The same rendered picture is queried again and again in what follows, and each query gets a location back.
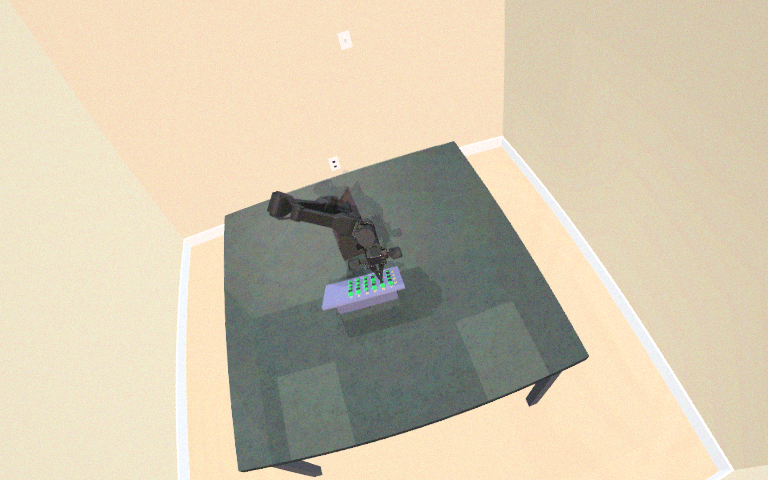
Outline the blue switch panel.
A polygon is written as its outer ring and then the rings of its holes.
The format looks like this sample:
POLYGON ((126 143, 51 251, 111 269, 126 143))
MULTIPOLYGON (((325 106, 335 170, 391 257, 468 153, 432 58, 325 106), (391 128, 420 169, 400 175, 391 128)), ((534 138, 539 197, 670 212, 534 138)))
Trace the blue switch panel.
POLYGON ((398 267, 383 270, 380 282, 374 273, 326 285, 322 308, 337 308, 340 314, 399 298, 405 289, 398 267))

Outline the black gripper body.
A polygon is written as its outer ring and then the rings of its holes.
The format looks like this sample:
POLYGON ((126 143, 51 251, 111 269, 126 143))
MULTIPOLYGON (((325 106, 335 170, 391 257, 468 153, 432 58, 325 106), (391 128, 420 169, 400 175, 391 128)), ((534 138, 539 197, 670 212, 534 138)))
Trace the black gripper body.
MULTIPOLYGON (((379 243, 379 241, 378 241, 378 237, 375 239, 375 241, 374 241, 374 243, 371 245, 371 247, 376 247, 376 246, 377 246, 377 245, 376 245, 377 243, 379 243)), ((360 268, 360 265, 363 265, 363 264, 365 264, 365 265, 366 265, 366 267, 370 267, 370 265, 368 265, 368 260, 367 260, 367 255, 366 255, 366 250, 367 250, 367 247, 364 247, 364 246, 363 246, 363 249, 364 249, 364 252, 365 252, 365 256, 366 256, 366 258, 364 258, 364 259, 361 259, 361 260, 359 260, 359 257, 358 257, 358 258, 354 258, 354 259, 350 259, 350 260, 348 261, 348 268, 349 268, 349 271, 358 270, 358 269, 360 268)), ((397 247, 394 247, 394 248, 390 248, 390 249, 389 249, 389 252, 387 252, 387 253, 388 253, 388 258, 389 258, 389 257, 391 257, 392 259, 398 259, 398 258, 401 258, 401 257, 403 257, 403 256, 402 256, 402 252, 401 252, 401 249, 400 249, 400 247, 398 247, 398 246, 397 246, 397 247)))

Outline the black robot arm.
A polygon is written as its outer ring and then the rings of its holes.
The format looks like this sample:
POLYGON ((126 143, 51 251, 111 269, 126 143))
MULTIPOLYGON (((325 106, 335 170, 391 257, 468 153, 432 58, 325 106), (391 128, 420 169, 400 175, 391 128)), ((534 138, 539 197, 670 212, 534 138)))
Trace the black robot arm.
POLYGON ((361 219, 352 213, 348 200, 344 203, 339 201, 339 197, 325 196, 310 201, 295 199, 292 195, 275 191, 272 192, 267 211, 271 217, 278 220, 305 221, 333 228, 353 242, 357 238, 361 246, 367 247, 366 255, 370 266, 382 264, 383 259, 388 258, 387 248, 382 248, 380 243, 371 247, 377 238, 374 224, 368 218, 361 219), (284 218, 290 213, 290 217, 284 218))

